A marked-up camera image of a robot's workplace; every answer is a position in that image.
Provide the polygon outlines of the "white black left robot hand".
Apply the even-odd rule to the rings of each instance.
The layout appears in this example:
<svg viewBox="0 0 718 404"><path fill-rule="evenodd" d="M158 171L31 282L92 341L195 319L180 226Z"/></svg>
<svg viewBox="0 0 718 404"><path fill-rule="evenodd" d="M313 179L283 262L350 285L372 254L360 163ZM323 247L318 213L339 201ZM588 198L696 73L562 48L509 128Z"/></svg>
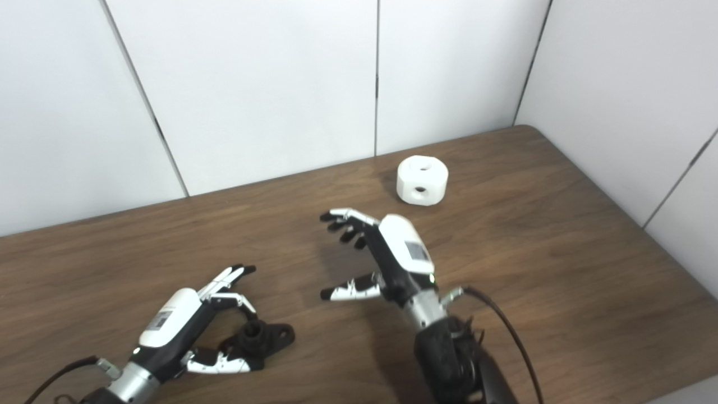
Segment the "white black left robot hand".
<svg viewBox="0 0 718 404"><path fill-rule="evenodd" d="M231 292L243 276L256 267L236 264L225 268L206 286L196 291L183 287L155 315L139 338L130 362L148 371L159 384L183 373L235 374L262 370L262 359L231 355L227 348L207 350L195 347L199 337L221 310L238 309L248 320L258 319L256 309L244 295Z"/></svg>

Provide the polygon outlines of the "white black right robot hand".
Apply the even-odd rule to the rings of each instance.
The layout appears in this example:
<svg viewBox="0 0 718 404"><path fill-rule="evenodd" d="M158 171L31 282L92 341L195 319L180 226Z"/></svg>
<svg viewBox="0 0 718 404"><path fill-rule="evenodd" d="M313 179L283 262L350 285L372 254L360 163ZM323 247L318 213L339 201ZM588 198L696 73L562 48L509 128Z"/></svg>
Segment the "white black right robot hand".
<svg viewBox="0 0 718 404"><path fill-rule="evenodd" d="M367 248L378 269L320 292L323 301L359 301L384 297L405 307L423 291L437 288L434 263L420 235L408 218L387 214L382 219L356 209L331 209L320 216L328 232L343 229L339 241L354 241L354 248Z"/></svg>

